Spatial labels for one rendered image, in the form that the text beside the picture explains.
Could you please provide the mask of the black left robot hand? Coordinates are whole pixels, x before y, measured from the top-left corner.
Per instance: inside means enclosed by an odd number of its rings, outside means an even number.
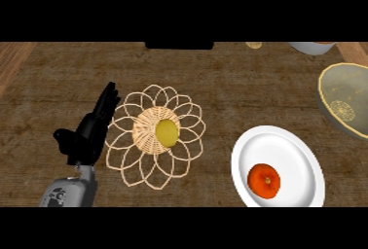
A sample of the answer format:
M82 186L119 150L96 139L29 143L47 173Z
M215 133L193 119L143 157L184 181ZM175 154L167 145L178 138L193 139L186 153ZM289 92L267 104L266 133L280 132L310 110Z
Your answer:
M79 121L76 130L59 128L53 132L59 151L67 156L67 165L94 165L97 162L119 100L115 83L110 82L100 93L93 111Z

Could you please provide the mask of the red tomato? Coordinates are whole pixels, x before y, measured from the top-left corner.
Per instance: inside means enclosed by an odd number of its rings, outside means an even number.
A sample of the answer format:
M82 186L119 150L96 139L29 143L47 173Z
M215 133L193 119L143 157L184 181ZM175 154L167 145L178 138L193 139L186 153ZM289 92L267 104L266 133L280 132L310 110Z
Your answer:
M248 170L246 186L252 193L264 199L276 196L280 188L280 176L266 163L257 163Z

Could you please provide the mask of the white plate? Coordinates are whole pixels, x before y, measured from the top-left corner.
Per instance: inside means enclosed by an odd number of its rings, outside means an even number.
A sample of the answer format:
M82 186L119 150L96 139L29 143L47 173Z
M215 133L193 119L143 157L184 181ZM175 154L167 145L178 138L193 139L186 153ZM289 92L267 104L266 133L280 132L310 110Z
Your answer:
M266 199L248 188L246 175L257 163L270 165L280 177L276 196ZM314 155L285 129L260 125L236 140L232 151L232 177L236 192L248 207L322 207L325 179Z

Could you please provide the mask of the grey bowl with yellow rim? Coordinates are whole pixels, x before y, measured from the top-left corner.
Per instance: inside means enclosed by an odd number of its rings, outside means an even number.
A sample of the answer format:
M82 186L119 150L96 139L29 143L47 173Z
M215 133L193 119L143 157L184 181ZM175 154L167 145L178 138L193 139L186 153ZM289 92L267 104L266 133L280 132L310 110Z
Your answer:
M351 137L368 141L368 67L329 65L317 78L316 102L322 114Z

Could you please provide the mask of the wicker flower-shaped basket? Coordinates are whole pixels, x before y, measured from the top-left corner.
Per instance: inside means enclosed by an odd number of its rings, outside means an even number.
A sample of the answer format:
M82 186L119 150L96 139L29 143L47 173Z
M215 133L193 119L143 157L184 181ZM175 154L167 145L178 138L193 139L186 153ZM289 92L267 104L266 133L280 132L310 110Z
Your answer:
M177 143L169 148L155 136L161 120L171 120L178 129ZM187 175L192 162L203 153L205 128L200 106L174 88L150 85L127 94L104 140L104 164L119 172L127 186L143 184L159 191L171 180Z

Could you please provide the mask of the yellow lemon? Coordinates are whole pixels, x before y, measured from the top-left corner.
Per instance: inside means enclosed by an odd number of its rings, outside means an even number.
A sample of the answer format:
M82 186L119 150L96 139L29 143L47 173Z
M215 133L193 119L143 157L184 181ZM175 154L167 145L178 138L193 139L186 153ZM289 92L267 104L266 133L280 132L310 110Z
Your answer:
M155 136L165 148L175 145L178 139L178 129L171 120L161 120L155 126Z

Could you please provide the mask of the white cup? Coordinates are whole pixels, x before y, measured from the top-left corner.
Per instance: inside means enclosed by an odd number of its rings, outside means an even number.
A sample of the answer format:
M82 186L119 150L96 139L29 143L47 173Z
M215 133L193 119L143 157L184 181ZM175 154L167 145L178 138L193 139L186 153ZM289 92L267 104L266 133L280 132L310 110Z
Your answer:
M307 55L320 55L328 52L331 47L334 46L335 42L332 43L316 43L316 42L289 42L289 46L301 53Z

